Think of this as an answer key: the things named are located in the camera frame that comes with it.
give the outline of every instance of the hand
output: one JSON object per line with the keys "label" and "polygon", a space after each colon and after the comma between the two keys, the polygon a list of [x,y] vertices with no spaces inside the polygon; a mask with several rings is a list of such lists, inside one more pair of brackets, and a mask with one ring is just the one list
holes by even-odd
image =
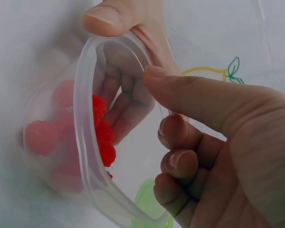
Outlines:
{"label": "hand", "polygon": [[[83,26],[91,33],[106,37],[131,31],[146,46],[154,65],[179,74],[166,40],[162,0],[104,0],[85,13]],[[118,89],[122,89],[105,117],[115,131],[116,144],[154,107],[154,99],[143,83],[143,69],[129,71],[120,62],[117,64],[117,59],[111,57],[98,86],[99,95],[108,106]]]}
{"label": "hand", "polygon": [[260,86],[146,69],[166,108],[200,121],[221,141],[165,118],[159,139],[171,151],[154,194],[184,228],[285,228],[285,95]]}

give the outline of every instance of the plastic container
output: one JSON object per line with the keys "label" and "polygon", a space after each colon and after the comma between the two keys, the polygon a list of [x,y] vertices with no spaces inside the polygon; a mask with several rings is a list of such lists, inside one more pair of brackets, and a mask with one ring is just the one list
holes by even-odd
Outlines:
{"label": "plastic container", "polygon": [[[29,167],[65,198],[96,208],[124,228],[173,224],[152,192],[167,152],[157,130],[168,111],[144,86],[143,70],[150,64],[132,33],[93,36],[78,63],[29,97],[18,125],[19,151]],[[104,119],[115,134],[116,159],[109,168],[97,142],[92,95],[105,99]]]}

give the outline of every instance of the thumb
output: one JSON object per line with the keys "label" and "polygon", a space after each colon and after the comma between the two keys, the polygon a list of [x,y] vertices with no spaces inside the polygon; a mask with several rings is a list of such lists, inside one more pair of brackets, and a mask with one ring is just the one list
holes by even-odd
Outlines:
{"label": "thumb", "polygon": [[83,27],[100,36],[120,36],[143,20],[142,7],[142,1],[104,0],[85,13]]}
{"label": "thumb", "polygon": [[145,84],[154,98],[167,109],[197,120],[227,138],[251,118],[275,109],[268,101],[276,100],[277,94],[278,98],[283,96],[266,87],[170,75],[163,68],[146,67]]}

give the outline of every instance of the white tablecloth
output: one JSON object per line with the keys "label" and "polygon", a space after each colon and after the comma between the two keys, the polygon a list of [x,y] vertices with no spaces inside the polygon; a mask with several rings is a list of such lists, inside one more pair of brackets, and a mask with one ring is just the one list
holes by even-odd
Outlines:
{"label": "white tablecloth", "polygon": [[[285,0],[164,2],[168,40],[182,70],[224,69],[239,57],[237,76],[246,84],[285,92]],[[81,16],[93,4],[0,0],[0,228],[115,227],[95,211],[69,205],[15,156],[23,102],[78,57],[87,38]]]}

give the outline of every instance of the green object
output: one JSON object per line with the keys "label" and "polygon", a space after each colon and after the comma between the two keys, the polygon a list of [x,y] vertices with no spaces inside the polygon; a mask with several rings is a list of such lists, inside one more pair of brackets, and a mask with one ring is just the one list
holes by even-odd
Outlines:
{"label": "green object", "polygon": [[[157,202],[154,193],[154,180],[146,180],[139,188],[134,203],[146,214],[152,217],[160,216],[164,212],[164,208]],[[146,221],[132,220],[132,228],[173,228],[172,216],[167,216],[168,220],[165,224],[150,224]]]}

